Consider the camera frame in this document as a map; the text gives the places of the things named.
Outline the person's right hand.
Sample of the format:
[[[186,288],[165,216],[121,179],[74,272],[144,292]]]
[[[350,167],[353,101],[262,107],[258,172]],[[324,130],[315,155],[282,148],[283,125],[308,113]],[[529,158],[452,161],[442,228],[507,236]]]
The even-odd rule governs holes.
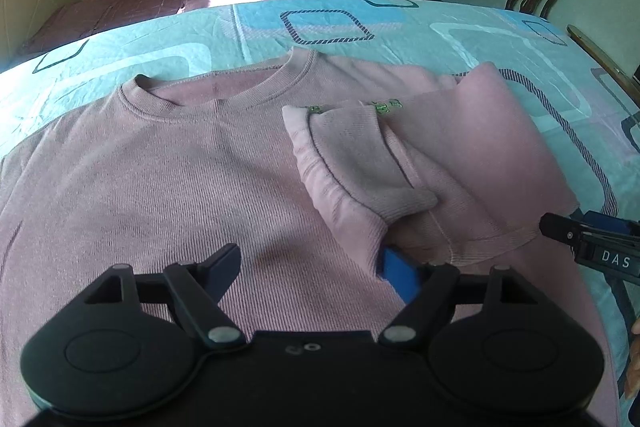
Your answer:
[[[626,369],[624,394],[627,399],[633,398],[640,388],[640,319],[631,327],[634,340],[629,348],[629,365]]]

